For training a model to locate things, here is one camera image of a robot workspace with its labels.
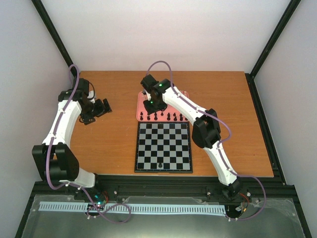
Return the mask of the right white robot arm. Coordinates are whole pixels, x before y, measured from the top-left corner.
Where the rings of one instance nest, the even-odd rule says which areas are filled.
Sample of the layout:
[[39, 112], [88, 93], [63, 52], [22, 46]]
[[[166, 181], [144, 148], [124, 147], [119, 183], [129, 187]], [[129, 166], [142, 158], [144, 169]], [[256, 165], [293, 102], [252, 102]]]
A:
[[159, 82], [147, 75], [141, 85], [148, 97], [143, 104], [149, 115], [172, 106], [193, 126], [193, 142], [209, 156], [218, 180], [224, 186], [222, 196], [232, 201], [240, 192], [242, 184], [224, 151], [219, 125], [222, 121], [217, 118], [216, 111], [198, 106], [167, 79]]

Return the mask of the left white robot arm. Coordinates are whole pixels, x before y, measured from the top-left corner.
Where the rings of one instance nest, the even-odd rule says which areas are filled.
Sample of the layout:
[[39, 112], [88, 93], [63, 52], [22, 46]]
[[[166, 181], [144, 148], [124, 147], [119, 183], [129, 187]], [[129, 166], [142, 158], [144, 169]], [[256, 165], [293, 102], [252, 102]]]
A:
[[91, 124], [96, 118], [111, 112], [107, 99], [96, 99], [86, 90], [62, 91], [58, 96], [58, 109], [53, 125], [42, 144], [35, 145], [32, 155], [42, 180], [52, 185], [86, 188], [91, 199], [99, 199], [103, 187], [96, 183], [96, 175], [80, 168], [79, 161], [70, 149], [72, 133], [77, 121]]

